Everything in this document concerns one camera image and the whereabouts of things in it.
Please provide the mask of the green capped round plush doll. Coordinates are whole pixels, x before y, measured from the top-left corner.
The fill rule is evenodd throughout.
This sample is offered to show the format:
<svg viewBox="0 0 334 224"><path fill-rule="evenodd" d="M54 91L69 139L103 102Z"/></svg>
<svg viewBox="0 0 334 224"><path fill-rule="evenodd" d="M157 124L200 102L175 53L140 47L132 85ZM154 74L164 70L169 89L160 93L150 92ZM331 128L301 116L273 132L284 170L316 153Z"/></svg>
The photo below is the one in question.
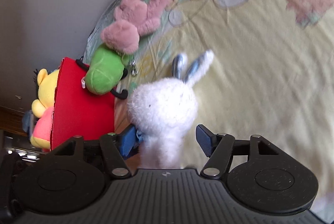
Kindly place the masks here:
<svg viewBox="0 0 334 224"><path fill-rule="evenodd" d="M128 91L117 92L115 87L127 74L131 55L112 50L106 44L101 44L94 52L91 63L86 65L83 59L75 60L76 64L86 71L82 78L82 87L95 95L111 93L116 98L125 100Z"/></svg>

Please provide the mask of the pale yellow cartoon bed sheet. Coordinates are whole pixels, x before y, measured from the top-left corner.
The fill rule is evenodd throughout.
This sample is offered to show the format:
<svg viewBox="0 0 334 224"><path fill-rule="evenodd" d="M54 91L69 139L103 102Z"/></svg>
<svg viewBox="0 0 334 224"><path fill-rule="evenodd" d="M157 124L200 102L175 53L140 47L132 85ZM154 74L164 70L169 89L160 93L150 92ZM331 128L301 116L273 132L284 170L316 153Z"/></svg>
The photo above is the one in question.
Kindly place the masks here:
<svg viewBox="0 0 334 224"><path fill-rule="evenodd" d="M319 182L312 210L332 222L333 0L173 0L117 90L168 77L177 54L192 61L208 49L195 123L262 135L307 166Z"/></svg>

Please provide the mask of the yellow bear plush red shirt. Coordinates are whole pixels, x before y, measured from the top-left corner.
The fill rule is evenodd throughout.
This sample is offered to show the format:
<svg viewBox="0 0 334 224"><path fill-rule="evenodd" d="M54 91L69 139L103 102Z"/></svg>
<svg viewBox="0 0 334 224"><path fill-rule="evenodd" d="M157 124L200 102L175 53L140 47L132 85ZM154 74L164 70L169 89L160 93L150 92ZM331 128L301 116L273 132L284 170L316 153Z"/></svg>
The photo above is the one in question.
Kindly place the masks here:
<svg viewBox="0 0 334 224"><path fill-rule="evenodd" d="M33 115L37 118L32 135L31 144L36 148L50 150L50 138L53 126L55 92L58 83L59 69L48 73L41 69L37 74L37 99L32 103Z"/></svg>

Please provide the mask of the pink plush toy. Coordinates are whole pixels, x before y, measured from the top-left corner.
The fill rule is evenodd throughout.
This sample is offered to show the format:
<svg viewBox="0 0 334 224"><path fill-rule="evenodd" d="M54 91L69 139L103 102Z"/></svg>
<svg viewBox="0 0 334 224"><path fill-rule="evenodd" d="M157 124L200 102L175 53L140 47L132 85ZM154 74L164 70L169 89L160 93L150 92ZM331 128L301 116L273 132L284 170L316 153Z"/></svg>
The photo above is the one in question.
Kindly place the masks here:
<svg viewBox="0 0 334 224"><path fill-rule="evenodd" d="M172 0L122 0L114 10L114 21L101 32L106 46L124 54L133 54L142 36L155 32L161 15Z"/></svg>

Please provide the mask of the red storage box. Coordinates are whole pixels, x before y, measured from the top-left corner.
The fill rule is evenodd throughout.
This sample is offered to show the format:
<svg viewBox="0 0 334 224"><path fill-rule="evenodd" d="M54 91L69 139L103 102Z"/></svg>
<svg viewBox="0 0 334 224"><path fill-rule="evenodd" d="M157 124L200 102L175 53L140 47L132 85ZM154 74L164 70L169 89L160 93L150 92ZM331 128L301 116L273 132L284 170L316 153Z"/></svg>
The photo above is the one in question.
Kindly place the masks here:
<svg viewBox="0 0 334 224"><path fill-rule="evenodd" d="M62 60L55 91L51 149L73 136L96 140L114 132L115 97L111 93L95 95L82 88L85 74L75 60Z"/></svg>

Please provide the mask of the small white blue-eared bunny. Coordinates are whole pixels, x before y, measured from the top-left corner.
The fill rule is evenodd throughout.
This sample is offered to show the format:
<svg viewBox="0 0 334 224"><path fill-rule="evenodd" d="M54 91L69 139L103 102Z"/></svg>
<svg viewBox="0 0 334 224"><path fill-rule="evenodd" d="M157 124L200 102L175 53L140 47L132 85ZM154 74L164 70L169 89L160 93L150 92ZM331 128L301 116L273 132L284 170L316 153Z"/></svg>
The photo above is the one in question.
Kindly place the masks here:
<svg viewBox="0 0 334 224"><path fill-rule="evenodd" d="M171 77L138 86L127 101L129 121L142 133L139 146L142 169L179 169L186 134L197 117L193 86L208 72L212 50L191 65L180 53L172 62Z"/></svg>

